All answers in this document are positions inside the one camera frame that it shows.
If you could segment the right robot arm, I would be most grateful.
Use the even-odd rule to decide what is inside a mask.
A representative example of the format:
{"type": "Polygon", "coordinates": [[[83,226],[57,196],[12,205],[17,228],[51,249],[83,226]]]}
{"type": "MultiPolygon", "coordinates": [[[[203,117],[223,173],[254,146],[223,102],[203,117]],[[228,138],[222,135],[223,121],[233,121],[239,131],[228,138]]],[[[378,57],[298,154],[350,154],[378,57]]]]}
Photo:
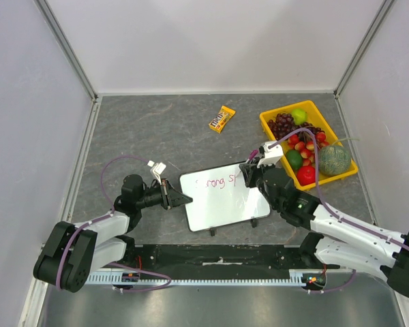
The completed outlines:
{"type": "Polygon", "coordinates": [[[402,234],[347,215],[298,190],[274,165],[241,163],[239,168],[246,187],[257,188],[290,225],[308,230],[298,252],[304,267],[336,265],[367,273],[409,298],[409,231],[402,234]]]}

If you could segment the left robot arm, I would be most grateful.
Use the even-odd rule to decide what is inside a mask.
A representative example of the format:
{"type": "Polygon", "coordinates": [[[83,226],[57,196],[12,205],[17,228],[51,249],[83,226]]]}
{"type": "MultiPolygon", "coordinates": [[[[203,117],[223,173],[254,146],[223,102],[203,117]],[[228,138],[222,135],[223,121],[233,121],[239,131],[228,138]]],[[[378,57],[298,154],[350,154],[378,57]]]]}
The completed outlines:
{"type": "Polygon", "coordinates": [[[142,210],[161,206],[170,210],[190,204],[193,198],[176,190],[163,178],[147,186],[142,177],[131,174],[123,179],[121,194],[111,211],[79,224],[57,223],[50,233],[33,268],[35,279],[75,293],[89,275],[115,262],[128,268],[136,260],[136,252],[126,234],[142,218],[142,210]]]}

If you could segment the white whiteboard black frame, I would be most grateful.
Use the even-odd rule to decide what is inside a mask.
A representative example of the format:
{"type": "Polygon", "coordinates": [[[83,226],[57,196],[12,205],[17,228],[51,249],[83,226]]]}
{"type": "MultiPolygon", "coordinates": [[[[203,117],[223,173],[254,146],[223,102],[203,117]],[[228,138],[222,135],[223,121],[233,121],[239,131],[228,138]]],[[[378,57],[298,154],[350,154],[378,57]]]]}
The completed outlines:
{"type": "Polygon", "coordinates": [[[270,206],[257,188],[245,186],[240,163],[188,172],[179,177],[181,191],[192,199],[185,205],[192,232],[267,217],[270,206]]]}

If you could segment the pink whiteboard marker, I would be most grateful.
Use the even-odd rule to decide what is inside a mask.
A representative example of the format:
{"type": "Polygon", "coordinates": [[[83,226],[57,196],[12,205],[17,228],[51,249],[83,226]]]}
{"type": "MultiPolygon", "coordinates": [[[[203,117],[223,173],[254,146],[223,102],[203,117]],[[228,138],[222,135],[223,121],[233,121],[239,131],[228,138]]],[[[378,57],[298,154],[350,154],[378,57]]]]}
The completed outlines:
{"type": "Polygon", "coordinates": [[[250,154],[247,160],[245,161],[246,164],[249,164],[252,162],[252,160],[257,156],[258,154],[258,149],[254,149],[250,154]]]}

